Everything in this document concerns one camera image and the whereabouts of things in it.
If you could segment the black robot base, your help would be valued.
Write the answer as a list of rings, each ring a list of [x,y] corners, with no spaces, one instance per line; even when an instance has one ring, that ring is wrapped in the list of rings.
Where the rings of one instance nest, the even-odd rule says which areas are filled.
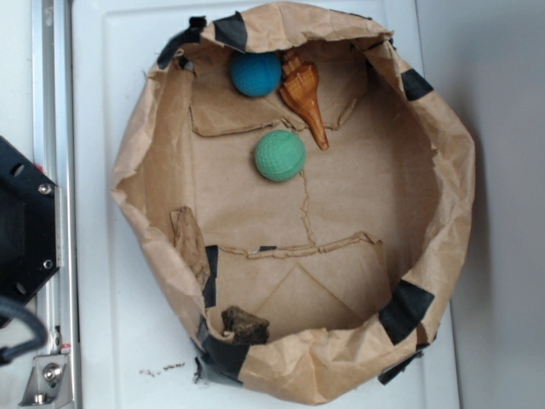
[[[56,185],[1,139],[1,295],[28,304],[58,270]]]

